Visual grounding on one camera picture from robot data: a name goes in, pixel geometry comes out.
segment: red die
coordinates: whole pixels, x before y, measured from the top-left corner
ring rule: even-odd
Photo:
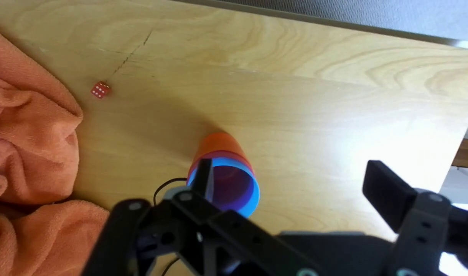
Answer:
[[[94,88],[92,88],[92,94],[97,97],[97,98],[103,98],[106,95],[111,94],[111,86],[105,81],[99,81]]]

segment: orange towel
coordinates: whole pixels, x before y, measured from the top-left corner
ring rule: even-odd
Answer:
[[[108,212],[66,201],[82,109],[0,35],[0,275],[80,275]]]

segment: wooden table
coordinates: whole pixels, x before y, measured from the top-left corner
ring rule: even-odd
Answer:
[[[393,238],[367,160],[438,192],[468,127],[462,49],[169,0],[3,0],[0,31],[82,103],[76,195],[105,207],[186,177],[223,129],[258,172],[261,227]]]

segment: cup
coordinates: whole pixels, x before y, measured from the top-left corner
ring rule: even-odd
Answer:
[[[250,218],[260,206],[261,190],[252,164],[235,138],[226,132],[204,137],[191,166],[188,186],[192,184],[201,160],[212,160],[212,204]]]

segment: wire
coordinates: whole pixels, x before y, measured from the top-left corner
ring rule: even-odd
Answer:
[[[160,190],[163,190],[165,187],[171,186],[172,183],[178,183],[178,181],[188,181],[188,178],[172,178],[172,180],[166,181],[165,184],[161,184],[154,193],[154,206],[157,206],[157,195],[160,193]]]
[[[163,270],[161,276],[166,276],[171,267],[178,261],[178,258],[172,259],[168,267]]]

